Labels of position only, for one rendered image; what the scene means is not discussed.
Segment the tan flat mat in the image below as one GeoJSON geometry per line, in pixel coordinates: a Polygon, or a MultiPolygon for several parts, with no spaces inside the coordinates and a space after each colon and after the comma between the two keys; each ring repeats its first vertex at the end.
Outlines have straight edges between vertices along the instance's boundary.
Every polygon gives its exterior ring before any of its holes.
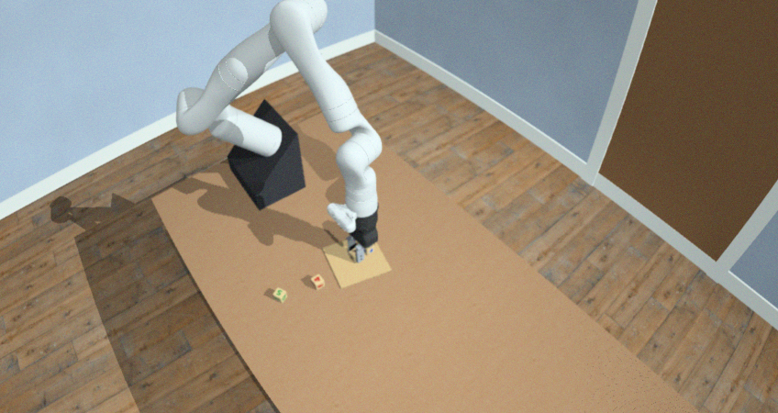
{"type": "Polygon", "coordinates": [[[341,289],[392,271],[378,244],[373,245],[374,252],[364,253],[364,260],[359,263],[350,258],[346,240],[323,248],[341,289]]]}

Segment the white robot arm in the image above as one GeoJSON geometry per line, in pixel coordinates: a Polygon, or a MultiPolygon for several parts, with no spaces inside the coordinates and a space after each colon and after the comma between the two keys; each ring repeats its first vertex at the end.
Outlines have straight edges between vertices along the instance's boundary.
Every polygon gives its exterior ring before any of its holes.
{"type": "Polygon", "coordinates": [[[352,137],[338,148],[336,163],[345,180],[347,197],[364,202],[376,194],[376,176],[369,165],[381,154],[382,142],[360,113],[349,87],[317,47],[313,34],[322,28],[327,14],[324,0],[278,3],[272,9],[270,23],[244,39],[217,64],[205,90],[189,87],[178,94],[176,125],[185,135],[208,128],[218,139],[265,157],[273,155],[281,144],[281,130],[230,103],[286,52],[311,89],[330,129],[335,133],[350,131],[352,137]]]}

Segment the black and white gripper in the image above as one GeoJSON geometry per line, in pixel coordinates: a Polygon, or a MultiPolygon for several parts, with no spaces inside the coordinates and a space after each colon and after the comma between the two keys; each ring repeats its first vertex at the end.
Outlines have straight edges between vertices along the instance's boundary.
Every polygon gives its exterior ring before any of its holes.
{"type": "Polygon", "coordinates": [[[345,195],[345,203],[345,205],[329,204],[328,214],[346,232],[349,232],[350,235],[346,238],[348,249],[349,251],[356,249],[356,262],[359,263],[364,260],[364,248],[369,248],[378,241],[377,193],[372,199],[364,202],[353,201],[345,195]],[[357,246],[356,241],[360,243],[357,246]]]}

